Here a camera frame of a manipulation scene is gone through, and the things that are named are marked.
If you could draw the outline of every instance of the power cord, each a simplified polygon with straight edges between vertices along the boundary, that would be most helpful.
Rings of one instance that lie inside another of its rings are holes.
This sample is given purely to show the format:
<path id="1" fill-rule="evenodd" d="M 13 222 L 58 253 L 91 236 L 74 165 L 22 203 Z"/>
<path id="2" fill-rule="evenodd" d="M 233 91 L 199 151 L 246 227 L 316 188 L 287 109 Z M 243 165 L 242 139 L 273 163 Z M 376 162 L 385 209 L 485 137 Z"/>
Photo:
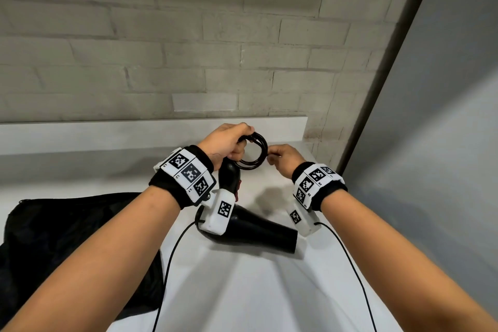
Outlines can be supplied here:
<path id="1" fill-rule="evenodd" d="M 266 140 L 263 138 L 263 136 L 261 134 L 258 134 L 256 132 L 252 133 L 251 135 L 242 135 L 239 138 L 239 142 L 244 140 L 244 139 L 251 141 L 251 142 L 254 142 L 258 146 L 260 146 L 261 147 L 261 155 L 259 155 L 258 159 L 254 160 L 252 162 L 248 162 L 246 160 L 241 160 L 240 162 L 235 162 L 235 165 L 237 167 L 239 167 L 241 170 L 245 170 L 245 171 L 255 170 L 256 168 L 258 168 L 261 164 L 263 164 L 265 162 L 265 159 L 268 156 L 268 143 L 266 142 Z"/>
<path id="2" fill-rule="evenodd" d="M 169 255 L 169 261 L 168 261 L 168 266 L 166 268 L 166 274 L 164 276 L 164 285 L 162 286 L 162 301 L 159 304 L 159 308 L 157 309 L 157 315 L 156 315 L 156 320 L 154 322 L 154 328 L 153 332 L 155 332 L 155 329 L 157 327 L 157 321 L 159 320 L 159 314 L 161 313 L 161 306 L 162 303 L 164 302 L 164 296 L 166 295 L 166 281 L 168 281 L 168 274 L 169 274 L 169 267 L 171 266 L 171 259 L 173 258 L 173 253 L 175 253 L 176 247 L 178 247 L 178 243 L 180 242 L 181 238 L 183 235 L 187 232 L 189 228 L 191 228 L 193 225 L 195 225 L 195 222 L 190 223 L 182 232 L 178 240 L 176 241 L 175 246 L 173 247 L 173 250 L 171 251 L 171 255 Z"/>
<path id="3" fill-rule="evenodd" d="M 357 273 L 357 271 L 356 271 L 356 269 L 355 269 L 355 266 L 353 265 L 353 263 L 352 263 L 352 261 L 351 261 L 351 258 L 349 257 L 348 252 L 345 250 L 344 244 L 343 244 L 343 243 L 342 243 L 342 241 L 339 239 L 339 236 L 337 236 L 337 234 L 334 232 L 334 230 L 333 230 L 332 228 L 328 227 L 325 223 L 322 223 L 322 222 L 315 222 L 314 224 L 315 224 L 315 225 L 321 224 L 322 226 L 327 227 L 327 228 L 329 229 L 329 231 L 330 231 L 331 233 L 333 233 L 333 234 L 334 234 L 334 236 L 337 238 L 337 240 L 339 241 L 339 243 L 340 243 L 341 247 L 343 247 L 344 253 L 345 253 L 346 257 L 348 258 L 349 263 L 351 264 L 351 267 L 352 267 L 353 271 L 354 271 L 354 272 L 355 272 L 355 274 L 356 274 L 356 278 L 358 278 L 359 284 L 362 286 L 363 295 L 365 295 L 366 306 L 369 308 L 370 319 L 372 320 L 373 329 L 374 329 L 374 331 L 375 331 L 375 332 L 377 332 L 377 328 L 376 328 L 376 326 L 375 326 L 375 322 L 373 321 L 373 320 L 374 320 L 374 317 L 373 317 L 373 315 L 372 315 L 372 311 L 371 311 L 371 309 L 370 309 L 369 299 L 368 299 L 368 297 L 366 296 L 366 291 L 365 291 L 365 288 L 364 288 L 364 286 L 363 286 L 362 280 L 361 280 L 361 279 L 359 279 L 359 275 L 358 275 L 358 273 Z"/>

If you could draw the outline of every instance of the hair dryer nozzle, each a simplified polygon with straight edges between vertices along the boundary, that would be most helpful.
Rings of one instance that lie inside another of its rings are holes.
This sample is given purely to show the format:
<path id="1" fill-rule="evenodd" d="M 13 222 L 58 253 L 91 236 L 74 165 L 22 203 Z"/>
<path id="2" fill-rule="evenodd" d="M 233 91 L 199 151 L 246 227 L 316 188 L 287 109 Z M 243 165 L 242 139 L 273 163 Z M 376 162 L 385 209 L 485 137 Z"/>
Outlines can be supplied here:
<path id="1" fill-rule="evenodd" d="M 199 228 L 204 206 L 200 206 L 195 216 L 195 224 L 201 234 L 212 241 L 229 245 L 257 245 L 274 248 L 286 253 L 296 251 L 297 230 L 271 222 L 242 206 L 234 205 L 227 230 L 216 235 Z"/>

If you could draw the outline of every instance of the hair dryer handle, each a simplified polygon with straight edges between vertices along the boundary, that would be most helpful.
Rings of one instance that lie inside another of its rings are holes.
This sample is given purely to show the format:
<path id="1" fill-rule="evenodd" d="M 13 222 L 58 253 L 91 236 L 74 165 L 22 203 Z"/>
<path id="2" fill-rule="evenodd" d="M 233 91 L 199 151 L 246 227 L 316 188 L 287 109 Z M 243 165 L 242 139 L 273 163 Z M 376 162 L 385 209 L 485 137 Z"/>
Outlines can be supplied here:
<path id="1" fill-rule="evenodd" d="M 237 193 L 240 180 L 240 169 L 233 160 L 224 158 L 218 171 L 218 184 L 220 189 L 226 189 L 230 193 Z"/>

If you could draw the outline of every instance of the black bag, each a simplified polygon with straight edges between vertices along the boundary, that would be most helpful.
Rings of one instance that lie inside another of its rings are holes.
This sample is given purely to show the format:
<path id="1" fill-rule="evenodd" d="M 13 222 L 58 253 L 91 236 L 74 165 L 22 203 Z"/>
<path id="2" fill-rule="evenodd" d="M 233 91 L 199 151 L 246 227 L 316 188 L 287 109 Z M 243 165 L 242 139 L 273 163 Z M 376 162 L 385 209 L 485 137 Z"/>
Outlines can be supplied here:
<path id="1" fill-rule="evenodd" d="M 20 201 L 7 218 L 0 246 L 0 329 L 81 243 L 139 194 Z M 158 251 L 116 320 L 157 310 L 162 288 Z"/>

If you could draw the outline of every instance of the hand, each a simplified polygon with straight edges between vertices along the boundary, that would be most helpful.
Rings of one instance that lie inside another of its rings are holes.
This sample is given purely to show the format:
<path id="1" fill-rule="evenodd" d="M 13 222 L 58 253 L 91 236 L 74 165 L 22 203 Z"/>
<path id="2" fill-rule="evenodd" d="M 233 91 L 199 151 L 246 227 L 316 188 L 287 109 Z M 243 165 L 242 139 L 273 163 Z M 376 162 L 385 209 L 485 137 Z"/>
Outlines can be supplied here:
<path id="1" fill-rule="evenodd" d="M 225 157 L 236 162 L 242 159 L 247 142 L 243 140 L 237 143 L 237 141 L 242 135 L 251 135 L 252 133 L 254 133 L 254 128 L 245 122 L 238 125 L 223 124 L 197 146 L 211 159 L 215 171 L 217 171 Z"/>
<path id="2" fill-rule="evenodd" d="M 292 178 L 298 165 L 306 160 L 294 147 L 289 145 L 273 145 L 268 147 L 268 163 L 274 165 L 283 177 Z"/>

